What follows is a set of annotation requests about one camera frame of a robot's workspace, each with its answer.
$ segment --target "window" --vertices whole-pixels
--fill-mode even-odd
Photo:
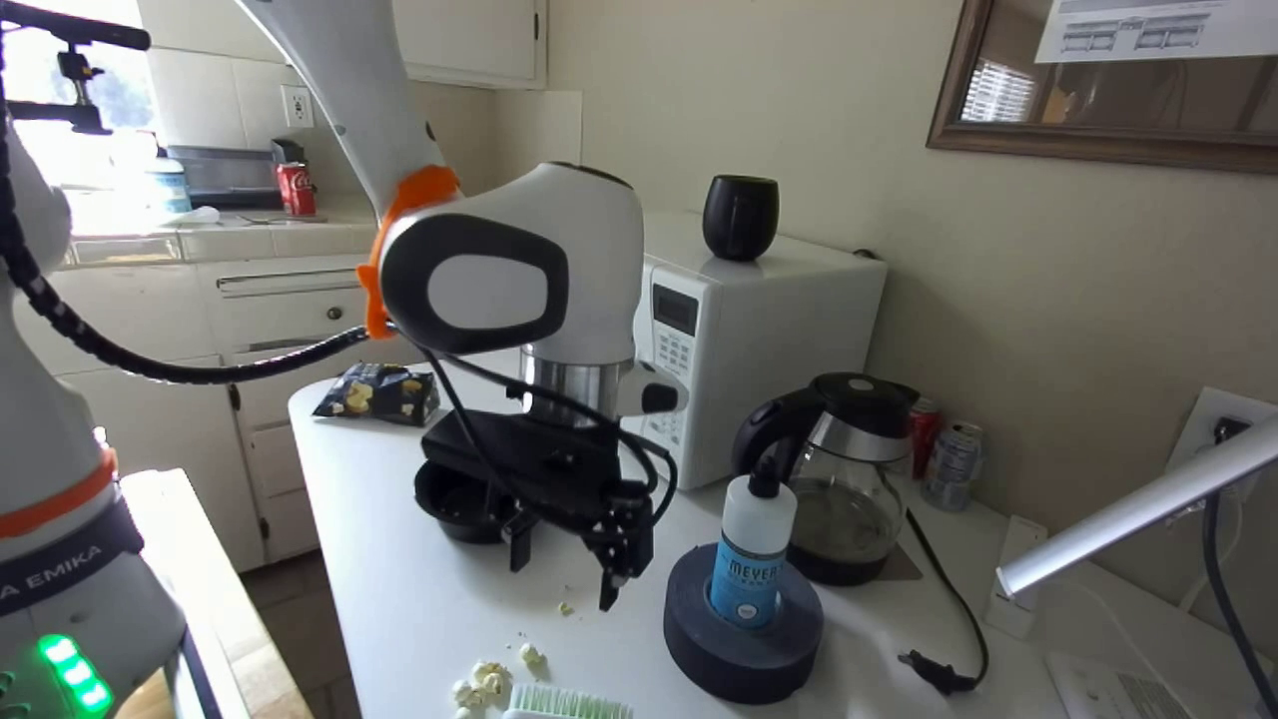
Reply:
[[[108,24],[141,24],[136,0],[25,0],[33,6],[93,14]],[[63,44],[43,26],[3,26],[3,86],[7,98],[73,102],[77,93],[57,66]],[[77,134],[68,125],[25,119],[15,125],[25,147],[41,162],[43,181],[73,201],[77,231],[128,231],[148,218],[144,169],[157,159],[157,102],[148,78],[148,54],[88,44],[81,49],[93,66],[104,66],[88,82],[93,102],[112,134]]]

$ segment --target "kitchen counter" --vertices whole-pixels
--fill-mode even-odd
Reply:
[[[463,372],[457,382],[467,402],[511,412],[499,386]],[[724,486],[672,502],[655,531],[652,567],[602,613],[596,607],[599,563],[576,534],[538,526],[518,575],[503,567],[503,548],[450,543],[410,500],[425,462],[421,432],[315,419],[313,408],[327,386],[294,392],[289,414],[366,719],[450,716],[450,684],[481,660],[518,665],[516,647],[522,639],[552,656],[554,684],[618,699],[652,719],[1065,716],[1045,651],[1149,675],[1128,641],[1149,656],[1194,716],[1238,716],[1246,707],[1246,675],[1213,627],[1105,570],[1054,579],[1025,639],[988,629],[996,660],[988,684],[973,696],[941,699],[900,656],[919,647],[973,672],[973,639],[913,539],[901,539],[901,550],[923,575],[844,591],[820,585],[828,627],[803,691],[775,707],[724,704],[702,696],[664,647],[672,563],[698,543],[715,543]],[[988,507],[948,516],[913,502],[913,510],[960,591],[982,613],[1005,519]]]

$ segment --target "white microwave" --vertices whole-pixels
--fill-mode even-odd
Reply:
[[[729,474],[743,419],[872,352],[887,263],[775,235],[753,263],[715,258],[698,215],[643,215],[636,355],[687,386],[684,412],[628,427],[664,444],[678,486]]]

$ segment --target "spray bottle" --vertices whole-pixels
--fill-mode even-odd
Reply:
[[[781,607],[780,563],[787,560],[799,500],[787,486],[793,444],[771,444],[752,474],[725,482],[712,612],[763,629]]]

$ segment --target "picture frame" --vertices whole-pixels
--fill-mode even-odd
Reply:
[[[1054,5],[1088,0],[964,0],[929,147],[1278,174],[1278,54],[1129,61],[1105,30],[1088,36],[1105,50],[1044,64],[1045,30],[1081,36],[1058,30]]]

